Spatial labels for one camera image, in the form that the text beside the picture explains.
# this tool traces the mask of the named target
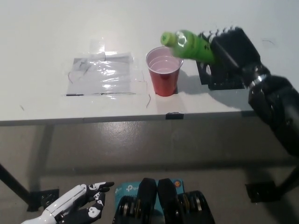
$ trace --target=white robotic hand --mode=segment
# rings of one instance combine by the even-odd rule
[[[101,218],[105,205],[105,192],[109,191],[114,182],[101,182],[87,186],[81,184],[66,192],[45,211],[40,217],[27,220],[22,224],[90,224]],[[80,209],[88,202],[95,204],[87,209]]]

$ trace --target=bottle cap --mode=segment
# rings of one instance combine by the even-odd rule
[[[171,32],[164,32],[161,36],[161,44],[171,47],[175,45],[177,41],[177,36]]]

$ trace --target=clear plastic sheet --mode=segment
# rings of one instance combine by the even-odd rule
[[[131,53],[98,52],[75,58],[68,79],[67,96],[147,93]]]

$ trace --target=table surface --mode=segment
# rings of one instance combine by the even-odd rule
[[[238,25],[272,74],[299,90],[298,0],[4,0],[1,3],[0,124],[164,119],[251,111],[247,90],[209,91],[194,61],[185,60],[179,93],[156,96],[145,55],[162,32],[195,33]],[[104,38],[106,50],[132,52],[148,94],[65,97],[64,63]]]

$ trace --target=robotic hand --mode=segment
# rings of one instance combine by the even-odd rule
[[[284,77],[273,76],[239,27],[203,32],[218,63],[241,77],[249,104],[291,155],[299,157],[299,94]]]
[[[101,182],[87,186],[81,184],[66,192],[47,207],[40,217],[27,220],[22,224],[90,224],[101,218],[105,205],[105,193],[114,182]],[[95,204],[80,209],[88,202]]]

